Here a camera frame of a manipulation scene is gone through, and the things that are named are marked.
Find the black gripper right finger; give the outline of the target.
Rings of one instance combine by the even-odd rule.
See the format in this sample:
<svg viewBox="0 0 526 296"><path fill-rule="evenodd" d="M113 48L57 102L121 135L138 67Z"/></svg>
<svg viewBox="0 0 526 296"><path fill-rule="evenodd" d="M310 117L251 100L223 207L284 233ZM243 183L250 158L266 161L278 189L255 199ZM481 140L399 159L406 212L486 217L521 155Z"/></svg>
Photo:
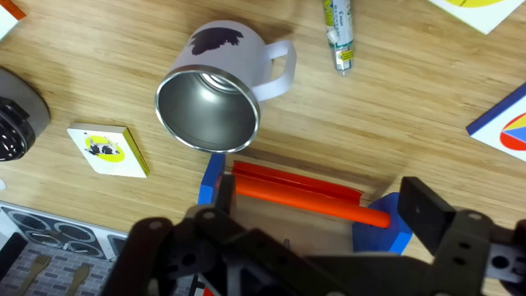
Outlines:
<svg viewBox="0 0 526 296"><path fill-rule="evenodd" d="M416 176L404 176L398 212L429 253L435 253L455 209Z"/></svg>

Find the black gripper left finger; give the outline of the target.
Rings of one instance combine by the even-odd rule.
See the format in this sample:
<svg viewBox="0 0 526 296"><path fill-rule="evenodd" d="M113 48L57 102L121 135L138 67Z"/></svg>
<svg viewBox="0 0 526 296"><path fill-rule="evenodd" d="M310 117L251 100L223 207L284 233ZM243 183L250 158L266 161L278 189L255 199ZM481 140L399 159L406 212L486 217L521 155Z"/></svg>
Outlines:
<svg viewBox="0 0 526 296"><path fill-rule="evenodd" d="M233 197L235 197L235 176L223 174L218 183L214 207L223 214L230 214Z"/></svg>

